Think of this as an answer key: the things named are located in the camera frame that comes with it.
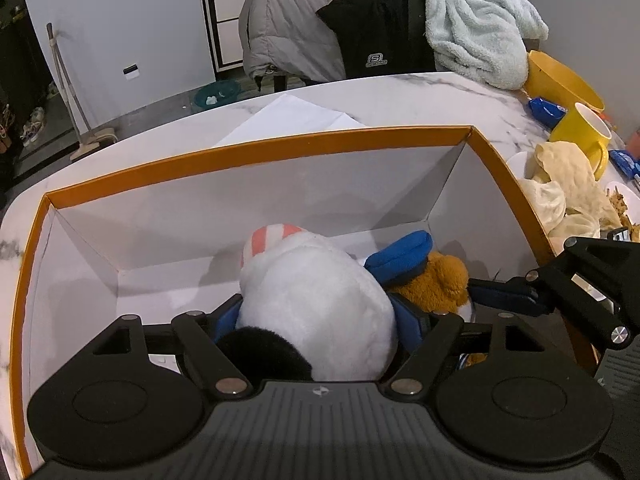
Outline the brown bear plush blue outfit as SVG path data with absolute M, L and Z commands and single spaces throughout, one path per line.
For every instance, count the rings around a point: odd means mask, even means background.
M 434 248 L 430 233 L 409 233 L 370 255 L 364 267 L 385 290 L 396 292 L 424 312 L 474 314 L 468 292 L 470 274 L 461 259 Z

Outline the white panda plush toy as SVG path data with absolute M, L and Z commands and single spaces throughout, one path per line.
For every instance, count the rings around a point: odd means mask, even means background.
M 368 382 L 390 365 L 390 298 L 328 238 L 292 224 L 263 226 L 243 247 L 239 283 L 234 329 L 216 345 L 250 382 Z

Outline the white bowl of buns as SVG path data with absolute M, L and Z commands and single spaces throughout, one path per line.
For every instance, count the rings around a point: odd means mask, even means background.
M 572 236 L 639 240 L 639 197 L 620 182 L 600 185 L 574 143 L 544 142 L 508 160 L 553 251 Z

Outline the orange cardboard storage box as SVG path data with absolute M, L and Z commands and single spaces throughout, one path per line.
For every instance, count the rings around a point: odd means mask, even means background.
M 119 315 L 160 323 L 227 300 L 263 226 L 299 226 L 357 260 L 424 229 L 480 278 L 553 256 L 495 142 L 471 126 L 224 141 L 90 178 L 95 166 L 40 192 L 26 220 L 8 338 L 17 478 L 42 462 L 26 422 L 36 389 Z

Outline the yellow mug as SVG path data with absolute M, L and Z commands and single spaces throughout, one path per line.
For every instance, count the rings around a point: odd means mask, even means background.
M 608 166 L 608 144 L 611 139 L 612 132 L 600 116 L 579 102 L 567 111 L 549 136 L 550 142 L 576 144 L 588 158 L 597 181 Z

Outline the blue snack packet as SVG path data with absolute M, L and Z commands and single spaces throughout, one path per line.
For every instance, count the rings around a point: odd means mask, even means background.
M 543 98 L 529 99 L 527 107 L 533 118 L 549 130 L 553 130 L 567 113 L 565 107 Z

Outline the yellow bowl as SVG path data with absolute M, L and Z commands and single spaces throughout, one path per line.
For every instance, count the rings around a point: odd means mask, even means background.
M 604 111 L 603 100 L 574 70 L 541 51 L 531 50 L 527 58 L 523 90 L 531 99 L 541 98 L 564 108 L 582 103 L 594 112 Z

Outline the white paper sheet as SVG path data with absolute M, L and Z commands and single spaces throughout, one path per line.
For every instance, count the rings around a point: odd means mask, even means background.
M 221 139 L 216 148 L 285 136 L 362 128 L 364 125 L 349 114 L 286 94 L 242 122 Z

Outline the light blue fleece blanket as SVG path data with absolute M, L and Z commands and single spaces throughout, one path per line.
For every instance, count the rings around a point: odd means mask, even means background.
M 424 0 L 424 6 L 424 35 L 436 68 L 502 90 L 526 83 L 526 41 L 549 36 L 528 0 Z

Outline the grey puffer jacket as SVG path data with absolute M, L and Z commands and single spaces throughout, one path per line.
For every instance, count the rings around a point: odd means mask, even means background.
M 317 11 L 332 0 L 245 0 L 239 18 L 250 79 L 288 75 L 313 82 L 346 77 L 336 36 Z

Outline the black jacket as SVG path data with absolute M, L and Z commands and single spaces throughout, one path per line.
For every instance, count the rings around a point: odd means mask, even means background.
M 334 32 L 348 79 L 435 69 L 425 0 L 332 0 L 317 15 Z

